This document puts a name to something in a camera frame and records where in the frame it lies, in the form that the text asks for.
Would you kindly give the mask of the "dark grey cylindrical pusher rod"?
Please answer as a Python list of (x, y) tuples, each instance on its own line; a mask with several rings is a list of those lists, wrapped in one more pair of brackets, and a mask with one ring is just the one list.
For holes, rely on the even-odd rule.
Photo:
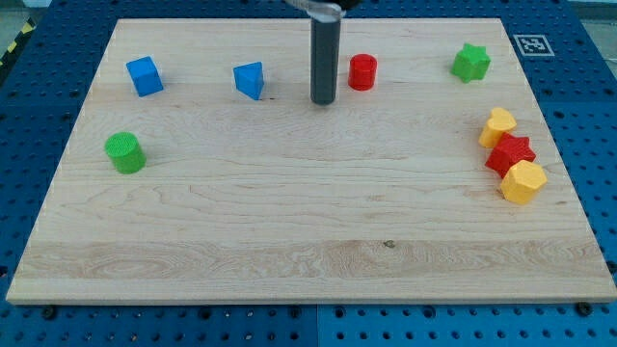
[(310, 99), (317, 105), (335, 101), (340, 22), (310, 22)]

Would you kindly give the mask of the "translucent rod mount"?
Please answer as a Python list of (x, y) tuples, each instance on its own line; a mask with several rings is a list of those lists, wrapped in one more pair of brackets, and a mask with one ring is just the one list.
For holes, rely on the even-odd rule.
[(345, 16), (345, 11), (336, 3), (311, 0), (284, 0), (284, 2), (306, 12), (309, 17), (317, 21), (340, 21)]

